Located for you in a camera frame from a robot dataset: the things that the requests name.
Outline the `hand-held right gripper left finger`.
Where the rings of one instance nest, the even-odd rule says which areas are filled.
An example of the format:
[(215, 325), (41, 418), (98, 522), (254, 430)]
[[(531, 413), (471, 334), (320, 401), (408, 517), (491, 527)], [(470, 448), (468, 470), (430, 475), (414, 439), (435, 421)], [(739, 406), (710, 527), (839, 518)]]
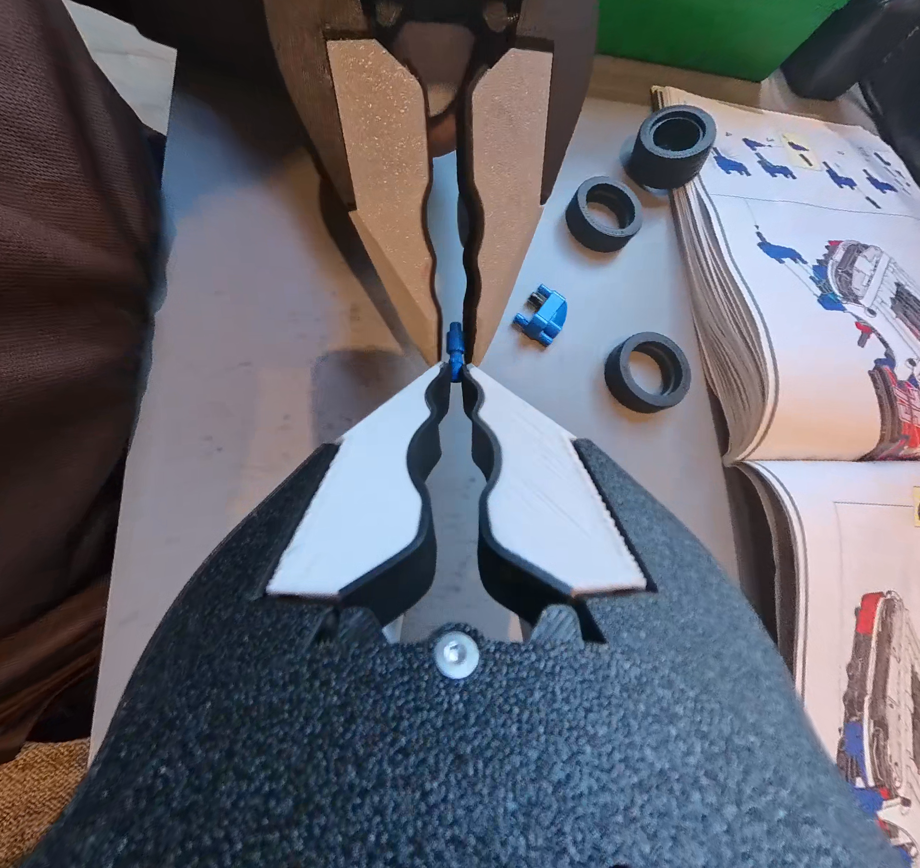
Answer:
[(428, 478), (442, 458), (449, 364), (426, 370), (333, 445), (266, 593), (397, 621), (430, 589), (436, 540)]

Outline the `grey desk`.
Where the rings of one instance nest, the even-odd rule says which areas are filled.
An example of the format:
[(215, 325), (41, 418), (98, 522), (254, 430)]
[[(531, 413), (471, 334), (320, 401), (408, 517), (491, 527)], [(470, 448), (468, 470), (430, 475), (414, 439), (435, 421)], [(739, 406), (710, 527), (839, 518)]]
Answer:
[[(564, 211), (587, 177), (622, 161), (650, 87), (828, 121), (873, 124), (857, 89), (804, 100), (777, 72), (761, 83), (598, 57), (554, 193), (482, 367), (580, 437), (591, 438), (701, 540), (730, 578), (748, 562), (739, 499), (720, 460), (668, 198), (639, 191), (638, 238), (594, 254)], [(339, 250), (320, 178), (278, 97), (178, 64), (162, 190), (165, 278), (144, 397), (127, 460), (91, 754), (132, 670), (201, 562), (321, 443), (335, 440), (426, 366), (362, 248)], [(568, 300), (544, 348), (512, 326), (540, 284)], [(661, 333), (692, 370), (683, 402), (638, 414), (604, 381), (627, 337)]]

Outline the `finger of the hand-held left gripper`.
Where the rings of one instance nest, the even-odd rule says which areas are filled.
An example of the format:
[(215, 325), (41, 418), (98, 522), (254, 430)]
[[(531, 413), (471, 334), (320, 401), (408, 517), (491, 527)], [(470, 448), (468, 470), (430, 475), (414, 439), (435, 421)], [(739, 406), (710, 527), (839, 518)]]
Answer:
[(442, 319), (425, 222), (431, 158), (422, 86), (374, 39), (334, 39), (327, 50), (354, 196), (351, 222), (408, 336), (434, 365)]
[(466, 96), (458, 180), (466, 361), (474, 365), (500, 328), (542, 216), (552, 68), (550, 51), (513, 47), (480, 70)]

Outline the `black toy tyre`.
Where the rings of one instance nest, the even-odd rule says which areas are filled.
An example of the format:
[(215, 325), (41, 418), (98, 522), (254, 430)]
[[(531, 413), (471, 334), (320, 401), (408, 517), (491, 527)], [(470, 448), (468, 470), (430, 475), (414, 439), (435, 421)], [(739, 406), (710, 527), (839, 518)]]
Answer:
[(594, 253), (615, 253), (643, 226), (635, 193), (610, 176), (590, 177), (578, 186), (566, 208), (570, 234)]
[(702, 170), (717, 138), (715, 120), (695, 105), (673, 104), (647, 116), (625, 159), (629, 177), (647, 188), (671, 191)]
[[(659, 368), (660, 391), (641, 386), (631, 369), (631, 357), (648, 356)], [(661, 333), (636, 333), (619, 343), (604, 362), (604, 381), (617, 402), (638, 414), (659, 414), (684, 401), (692, 385), (692, 370), (684, 351)]]

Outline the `blue toy brick connector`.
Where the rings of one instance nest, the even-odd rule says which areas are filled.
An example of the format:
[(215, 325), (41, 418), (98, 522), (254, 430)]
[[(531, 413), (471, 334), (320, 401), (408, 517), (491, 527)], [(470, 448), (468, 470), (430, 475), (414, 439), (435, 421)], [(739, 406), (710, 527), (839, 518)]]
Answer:
[(512, 326), (544, 348), (552, 345), (568, 316), (568, 300), (558, 290), (540, 284), (527, 299), (530, 312), (518, 312)]

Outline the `open instruction booklet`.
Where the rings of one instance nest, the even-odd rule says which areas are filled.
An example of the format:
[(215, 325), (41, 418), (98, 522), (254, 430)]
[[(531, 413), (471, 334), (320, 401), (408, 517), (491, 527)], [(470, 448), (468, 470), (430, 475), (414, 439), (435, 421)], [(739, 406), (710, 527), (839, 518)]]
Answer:
[(763, 507), (762, 615), (857, 806), (918, 866), (918, 186), (861, 126), (651, 97), (715, 123), (671, 200), (724, 461)]

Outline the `green plastic bin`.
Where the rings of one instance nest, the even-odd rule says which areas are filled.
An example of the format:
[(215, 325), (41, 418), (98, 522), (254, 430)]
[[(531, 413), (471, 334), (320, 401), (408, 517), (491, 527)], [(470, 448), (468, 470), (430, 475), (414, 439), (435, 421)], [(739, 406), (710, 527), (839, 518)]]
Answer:
[(850, 0), (598, 1), (599, 54), (760, 81)]

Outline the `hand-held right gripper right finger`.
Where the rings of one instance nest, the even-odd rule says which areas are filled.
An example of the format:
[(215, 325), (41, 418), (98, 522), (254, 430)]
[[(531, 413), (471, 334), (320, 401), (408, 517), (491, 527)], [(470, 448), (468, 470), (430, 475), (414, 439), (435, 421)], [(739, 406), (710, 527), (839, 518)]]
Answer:
[(649, 576), (575, 435), (481, 368), (463, 368), (461, 386), (471, 455), (485, 479), (478, 500), (482, 585), (535, 640), (604, 644), (588, 601), (643, 592)]

